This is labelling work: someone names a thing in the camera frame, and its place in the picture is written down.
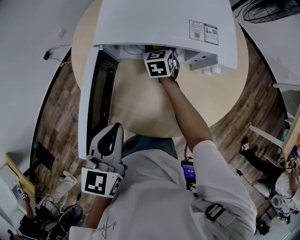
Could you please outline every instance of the round wooden table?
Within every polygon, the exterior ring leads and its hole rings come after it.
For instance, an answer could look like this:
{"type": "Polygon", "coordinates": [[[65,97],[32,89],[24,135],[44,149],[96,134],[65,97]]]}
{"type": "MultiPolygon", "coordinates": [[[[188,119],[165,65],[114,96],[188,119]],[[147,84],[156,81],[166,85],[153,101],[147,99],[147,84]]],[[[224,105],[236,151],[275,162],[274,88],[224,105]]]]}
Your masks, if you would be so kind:
{"type": "MultiPolygon", "coordinates": [[[[95,0],[76,28],[72,44],[72,66],[81,87],[88,51],[93,38],[102,0],[95,0]]],[[[237,22],[237,71],[220,75],[201,75],[180,65],[177,78],[180,89],[202,115],[208,126],[224,117],[238,101],[248,75],[248,49],[237,22]]],[[[110,122],[120,122],[124,129],[147,136],[182,136],[172,106],[157,79],[150,79],[142,60],[122,60],[112,95],[110,122]]]]}

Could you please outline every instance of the phone screen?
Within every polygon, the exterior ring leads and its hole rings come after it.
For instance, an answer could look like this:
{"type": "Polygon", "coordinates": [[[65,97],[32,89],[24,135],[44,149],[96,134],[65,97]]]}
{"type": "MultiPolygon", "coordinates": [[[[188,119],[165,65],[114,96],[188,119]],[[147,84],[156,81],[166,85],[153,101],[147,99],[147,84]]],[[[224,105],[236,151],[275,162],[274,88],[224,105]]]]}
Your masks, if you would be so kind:
{"type": "Polygon", "coordinates": [[[195,174],[194,166],[182,165],[182,168],[183,168],[185,178],[190,178],[190,179],[195,179],[196,180],[196,174],[195,174]]]}

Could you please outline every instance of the label sticker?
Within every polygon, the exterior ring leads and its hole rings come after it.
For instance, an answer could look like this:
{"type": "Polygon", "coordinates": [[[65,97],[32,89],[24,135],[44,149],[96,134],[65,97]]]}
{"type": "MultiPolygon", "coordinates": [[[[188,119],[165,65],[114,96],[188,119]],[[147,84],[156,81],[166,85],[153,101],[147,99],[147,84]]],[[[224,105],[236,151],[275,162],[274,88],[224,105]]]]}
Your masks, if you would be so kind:
{"type": "Polygon", "coordinates": [[[204,23],[189,20],[189,38],[204,42],[204,23]]]}
{"type": "Polygon", "coordinates": [[[209,24],[204,24],[205,42],[219,45],[218,28],[209,24]]]}

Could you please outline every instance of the jeans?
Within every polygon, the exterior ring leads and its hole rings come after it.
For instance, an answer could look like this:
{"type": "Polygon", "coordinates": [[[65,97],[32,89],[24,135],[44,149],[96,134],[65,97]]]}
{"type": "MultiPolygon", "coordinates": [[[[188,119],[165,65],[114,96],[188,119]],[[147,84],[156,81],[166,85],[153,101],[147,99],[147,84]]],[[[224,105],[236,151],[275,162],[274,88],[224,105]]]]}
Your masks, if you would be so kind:
{"type": "Polygon", "coordinates": [[[250,150],[243,151],[242,154],[248,162],[251,163],[251,165],[257,170],[261,171],[267,177],[268,182],[275,187],[277,179],[283,172],[285,172],[285,170],[283,168],[276,167],[272,163],[261,160],[250,150]]]}
{"type": "Polygon", "coordinates": [[[160,149],[178,159],[172,138],[147,137],[142,135],[135,135],[124,142],[122,158],[134,152],[150,149],[160,149]]]}

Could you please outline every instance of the smartphone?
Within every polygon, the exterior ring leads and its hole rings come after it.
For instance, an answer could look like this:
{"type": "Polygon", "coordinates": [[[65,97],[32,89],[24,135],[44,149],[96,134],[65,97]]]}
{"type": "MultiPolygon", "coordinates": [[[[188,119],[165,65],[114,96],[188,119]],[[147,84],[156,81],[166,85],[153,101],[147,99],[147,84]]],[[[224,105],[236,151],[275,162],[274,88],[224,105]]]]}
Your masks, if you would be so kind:
{"type": "Polygon", "coordinates": [[[186,181],[189,183],[196,183],[196,173],[193,162],[181,161],[181,167],[186,181]]]}

